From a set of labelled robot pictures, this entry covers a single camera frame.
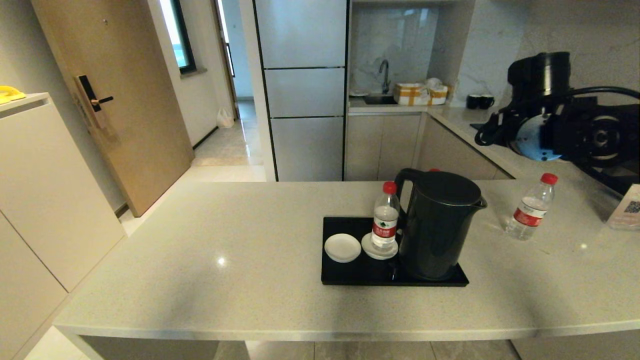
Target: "floor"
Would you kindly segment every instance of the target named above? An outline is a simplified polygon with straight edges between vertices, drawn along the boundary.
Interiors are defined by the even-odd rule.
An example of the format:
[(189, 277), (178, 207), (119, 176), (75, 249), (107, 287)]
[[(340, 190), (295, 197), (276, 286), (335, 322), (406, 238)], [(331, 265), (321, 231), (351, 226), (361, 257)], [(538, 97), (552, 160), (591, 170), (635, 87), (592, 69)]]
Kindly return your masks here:
[[(142, 216), (120, 217), (127, 235), (153, 215), (178, 188), (198, 182), (266, 181), (252, 102), (240, 104), (241, 121), (219, 129), (196, 149), (191, 168)], [(60, 331), (51, 327), (27, 360), (88, 360)], [(508, 341), (447, 342), (266, 342), (221, 341), (214, 360), (518, 360)]]

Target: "bottle label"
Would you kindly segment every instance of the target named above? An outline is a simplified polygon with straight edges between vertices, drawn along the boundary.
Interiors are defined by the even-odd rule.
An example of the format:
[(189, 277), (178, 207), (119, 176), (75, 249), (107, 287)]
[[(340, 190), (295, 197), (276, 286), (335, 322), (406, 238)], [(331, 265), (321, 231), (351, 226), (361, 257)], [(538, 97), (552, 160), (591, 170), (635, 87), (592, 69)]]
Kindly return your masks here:
[(396, 235), (396, 225), (398, 220), (383, 221), (373, 218), (373, 233), (380, 238), (391, 238)]
[(524, 202), (521, 202), (520, 206), (513, 214), (513, 218), (526, 226), (536, 227), (540, 225), (540, 222), (542, 221), (542, 218), (545, 217), (546, 213), (547, 210), (538, 210), (528, 206)]

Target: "plastic bottle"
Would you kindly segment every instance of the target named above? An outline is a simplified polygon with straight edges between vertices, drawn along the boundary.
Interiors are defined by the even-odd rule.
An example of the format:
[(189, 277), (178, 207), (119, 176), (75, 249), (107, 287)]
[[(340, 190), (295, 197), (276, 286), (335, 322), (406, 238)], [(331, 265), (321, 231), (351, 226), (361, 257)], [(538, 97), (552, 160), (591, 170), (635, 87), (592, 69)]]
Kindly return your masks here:
[(540, 184), (529, 189), (522, 198), (522, 202), (507, 224), (507, 234), (519, 240), (531, 238), (551, 207), (555, 194), (554, 185), (557, 181), (558, 177), (554, 174), (542, 175)]
[(373, 208), (373, 230), (371, 242), (373, 245), (387, 249), (396, 240), (396, 226), (400, 214), (400, 200), (396, 196), (396, 183), (387, 181), (382, 186), (382, 194), (376, 200)]

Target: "white refrigerator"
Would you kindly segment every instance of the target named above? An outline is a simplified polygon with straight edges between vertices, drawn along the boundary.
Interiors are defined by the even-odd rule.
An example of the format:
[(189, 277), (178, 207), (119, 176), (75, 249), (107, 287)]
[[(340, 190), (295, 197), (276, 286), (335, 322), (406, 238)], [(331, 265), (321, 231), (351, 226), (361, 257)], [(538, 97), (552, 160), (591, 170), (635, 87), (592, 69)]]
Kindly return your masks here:
[(341, 181), (347, 0), (255, 0), (279, 181)]

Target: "kitchen counter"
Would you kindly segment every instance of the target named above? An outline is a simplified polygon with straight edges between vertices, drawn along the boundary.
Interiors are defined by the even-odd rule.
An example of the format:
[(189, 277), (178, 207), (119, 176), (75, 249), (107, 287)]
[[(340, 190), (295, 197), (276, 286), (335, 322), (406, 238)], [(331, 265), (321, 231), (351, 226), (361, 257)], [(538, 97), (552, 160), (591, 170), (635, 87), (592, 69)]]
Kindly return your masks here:
[(464, 140), (477, 152), (488, 158), (501, 169), (509, 173), (516, 179), (540, 178), (544, 172), (551, 172), (561, 179), (580, 179), (584, 173), (572, 163), (563, 160), (550, 162), (533, 161), (515, 152), (498, 145), (480, 146), (476, 144), (474, 137), (477, 130), (471, 127), (474, 123), (485, 123), (492, 111), (489, 110), (469, 110), (466, 108), (452, 108), (448, 105), (436, 106), (402, 106), (402, 105), (368, 105), (362, 98), (349, 99), (349, 115), (362, 115), (366, 113), (393, 114), (393, 113), (427, 113), (436, 121), (451, 130), (454, 134)]
[(191, 340), (496, 340), (640, 329), (640, 241), (619, 198), (563, 179), (530, 241), (504, 235), (530, 180), (477, 181), (464, 288), (324, 286), (323, 217), (371, 215), (380, 182), (192, 183), (55, 319), (69, 335)]

